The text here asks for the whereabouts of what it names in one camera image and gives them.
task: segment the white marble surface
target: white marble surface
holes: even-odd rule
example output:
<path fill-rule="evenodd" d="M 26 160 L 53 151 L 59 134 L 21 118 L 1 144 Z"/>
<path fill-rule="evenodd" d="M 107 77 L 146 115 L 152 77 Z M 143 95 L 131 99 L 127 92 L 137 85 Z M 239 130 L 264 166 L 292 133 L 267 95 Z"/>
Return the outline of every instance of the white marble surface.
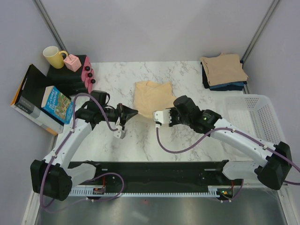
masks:
<path fill-rule="evenodd" d="M 109 104 L 114 107 L 122 103 L 133 108 L 135 82 L 147 80 L 171 82 L 174 96 L 187 95 L 200 109 L 216 110 L 215 103 L 225 95 L 242 94 L 242 91 L 217 92 L 205 89 L 199 61 L 92 63 L 92 68 L 97 81 L 94 89 L 108 92 L 111 95 Z M 79 98 L 77 105 L 82 105 L 86 100 Z M 157 143 L 155 123 L 141 115 L 132 118 L 126 128 L 127 135 L 120 140 L 113 137 L 105 122 L 100 123 L 82 142 L 72 161 L 249 160 L 231 146 L 210 137 L 188 152 L 167 153 Z M 163 145 L 170 150 L 189 147 L 201 137 L 184 125 L 162 126 L 159 131 Z"/>

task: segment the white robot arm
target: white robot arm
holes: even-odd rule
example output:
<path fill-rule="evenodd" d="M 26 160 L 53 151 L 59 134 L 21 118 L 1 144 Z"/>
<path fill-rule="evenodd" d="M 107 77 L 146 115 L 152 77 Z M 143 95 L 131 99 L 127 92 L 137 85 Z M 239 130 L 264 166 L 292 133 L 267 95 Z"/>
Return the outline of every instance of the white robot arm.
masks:
<path fill-rule="evenodd" d="M 242 162 L 225 161 L 222 173 L 230 180 L 258 179 L 267 187 L 279 190 L 292 167 L 286 161 L 266 150 L 266 148 L 270 148 L 291 160 L 290 148 L 287 144 L 280 142 L 275 145 L 252 137 L 216 112 L 201 111 L 187 96 L 177 98 L 173 108 L 154 112 L 153 119 L 157 124 L 157 132 L 161 124 L 168 124 L 170 127 L 177 124 L 187 125 L 200 134 L 210 132 L 211 137 L 233 146 L 253 159 L 253 161 Z"/>
<path fill-rule="evenodd" d="M 108 106 L 106 99 L 107 97 L 109 99 L 110 96 L 106 92 L 92 91 L 91 95 L 102 106 L 108 121 L 115 123 L 114 136 L 121 139 L 124 138 L 126 132 L 125 123 L 137 115 L 138 111 L 121 103 L 117 105 L 116 109 Z M 73 169 L 68 169 L 68 166 L 82 141 L 105 118 L 92 100 L 84 103 L 76 111 L 75 117 L 75 127 L 74 129 L 71 127 L 72 133 L 67 132 L 42 161 L 34 160 L 31 164 L 30 172 L 34 192 L 40 193 L 41 188 L 43 188 L 44 195 L 63 201 L 68 196 L 72 187 L 94 178 L 99 163 L 85 161 Z M 42 179 L 48 166 L 49 171 L 46 175 L 45 184 L 42 186 Z"/>

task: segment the yellow mug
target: yellow mug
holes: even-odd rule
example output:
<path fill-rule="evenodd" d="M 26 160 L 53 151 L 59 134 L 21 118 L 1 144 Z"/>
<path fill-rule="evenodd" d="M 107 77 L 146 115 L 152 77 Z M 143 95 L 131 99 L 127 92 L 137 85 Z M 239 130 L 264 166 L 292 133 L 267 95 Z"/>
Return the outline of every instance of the yellow mug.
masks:
<path fill-rule="evenodd" d="M 64 59 L 61 55 L 62 53 L 65 54 L 66 57 L 68 56 L 66 51 L 59 51 L 56 46 L 49 46 L 43 50 L 43 56 L 47 59 L 51 66 L 57 69 L 63 68 L 65 65 Z"/>

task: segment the book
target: book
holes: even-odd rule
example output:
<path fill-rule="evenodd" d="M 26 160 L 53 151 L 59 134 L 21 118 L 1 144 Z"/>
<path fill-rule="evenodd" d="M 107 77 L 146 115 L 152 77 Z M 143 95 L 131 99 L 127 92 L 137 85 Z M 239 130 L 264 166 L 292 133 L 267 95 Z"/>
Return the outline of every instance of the book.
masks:
<path fill-rule="evenodd" d="M 64 123 L 41 107 L 45 89 L 51 85 L 51 79 L 31 64 L 11 102 L 11 107 L 52 135 L 57 135 L 62 133 Z"/>
<path fill-rule="evenodd" d="M 54 86 L 46 87 L 42 108 L 64 124 L 71 121 L 73 102 Z"/>

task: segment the gray wall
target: gray wall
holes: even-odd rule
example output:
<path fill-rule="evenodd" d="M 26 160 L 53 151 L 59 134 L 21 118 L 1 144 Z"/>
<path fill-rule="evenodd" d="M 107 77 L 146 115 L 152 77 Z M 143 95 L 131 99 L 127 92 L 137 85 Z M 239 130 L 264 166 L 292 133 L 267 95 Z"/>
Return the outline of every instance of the gray wall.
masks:
<path fill-rule="evenodd" d="M 271 99 L 297 165 L 300 165 L 299 10 L 299 0 L 280 3 L 244 67 L 251 92 Z M 293 169 L 289 180 L 300 182 L 299 173 Z M 300 188 L 292 189 L 300 212 Z"/>
<path fill-rule="evenodd" d="M 47 71 L 41 52 L 56 43 L 31 0 L 1 2 L 0 28 L 0 224 L 18 225 L 32 190 L 30 164 L 52 135 L 9 105 L 29 64 Z"/>
<path fill-rule="evenodd" d="M 245 52 L 272 0 L 42 0 L 70 53 L 92 62 Z"/>

